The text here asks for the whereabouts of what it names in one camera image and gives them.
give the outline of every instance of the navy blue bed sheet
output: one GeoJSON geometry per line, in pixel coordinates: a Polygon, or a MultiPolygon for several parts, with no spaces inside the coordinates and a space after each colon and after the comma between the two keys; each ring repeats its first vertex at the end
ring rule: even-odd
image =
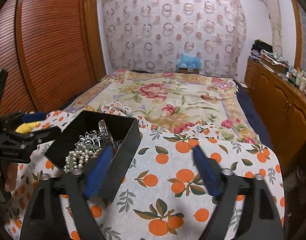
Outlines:
{"type": "Polygon", "coordinates": [[[272,151],[274,151],[267,129],[258,113],[256,112],[251,98],[245,92],[240,83],[237,81],[235,81],[235,83],[238,86],[238,92],[236,93],[237,100],[240,103],[240,106],[247,118],[247,121],[249,122],[249,125],[253,128],[254,132],[259,135],[261,142],[269,147],[272,151]]]}

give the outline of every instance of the hand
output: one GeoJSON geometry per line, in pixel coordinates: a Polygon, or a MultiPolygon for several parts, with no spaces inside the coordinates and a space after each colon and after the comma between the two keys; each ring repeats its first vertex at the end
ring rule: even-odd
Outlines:
{"type": "Polygon", "coordinates": [[[17,163],[10,163],[7,170],[7,178],[5,178],[4,190],[6,192],[11,192],[15,190],[16,178],[17,178],[17,163]]]}

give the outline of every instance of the cardboard box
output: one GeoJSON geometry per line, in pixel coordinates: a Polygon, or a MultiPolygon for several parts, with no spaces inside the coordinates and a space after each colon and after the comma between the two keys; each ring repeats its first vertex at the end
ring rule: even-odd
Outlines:
{"type": "MultiPolygon", "coordinates": [[[[45,153],[58,169],[65,165],[65,157],[69,151],[75,149],[75,143],[79,141],[80,135],[86,132],[99,130],[99,121],[104,120],[111,132],[115,142],[123,140],[121,147],[116,153],[109,171],[98,195],[110,202],[113,202],[121,182],[134,158],[138,146],[141,142],[139,126],[136,118],[104,114],[92,111],[82,111],[80,114],[62,131],[61,136],[56,139],[45,153]]],[[[83,167],[85,173],[92,170],[96,164],[96,158],[90,159],[83,167]]]]}

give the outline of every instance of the wooden wardrobe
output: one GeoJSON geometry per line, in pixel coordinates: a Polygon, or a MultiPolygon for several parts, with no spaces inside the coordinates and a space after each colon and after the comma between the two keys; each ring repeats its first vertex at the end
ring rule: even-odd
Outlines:
{"type": "Polygon", "coordinates": [[[96,0],[8,0],[0,68],[9,73],[1,115],[53,111],[92,87],[106,75],[96,0]]]}

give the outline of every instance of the white wall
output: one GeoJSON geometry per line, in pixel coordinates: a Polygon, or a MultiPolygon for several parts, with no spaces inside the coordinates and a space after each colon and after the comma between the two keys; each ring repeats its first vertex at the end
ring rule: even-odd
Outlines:
{"type": "MultiPolygon", "coordinates": [[[[260,39],[268,44],[272,44],[272,27],[268,17],[268,9],[262,0],[240,0],[245,12],[247,22],[247,33],[244,47],[241,51],[238,62],[238,75],[241,81],[244,80],[247,59],[254,40],[260,39]]],[[[102,3],[98,1],[98,18],[103,49],[103,57],[107,74],[113,70],[109,61],[108,49],[105,41],[104,23],[102,15],[102,3]]]]}
{"type": "Polygon", "coordinates": [[[282,23],[283,58],[294,65],[296,54],[296,23],[292,0],[279,0],[282,23]]]}

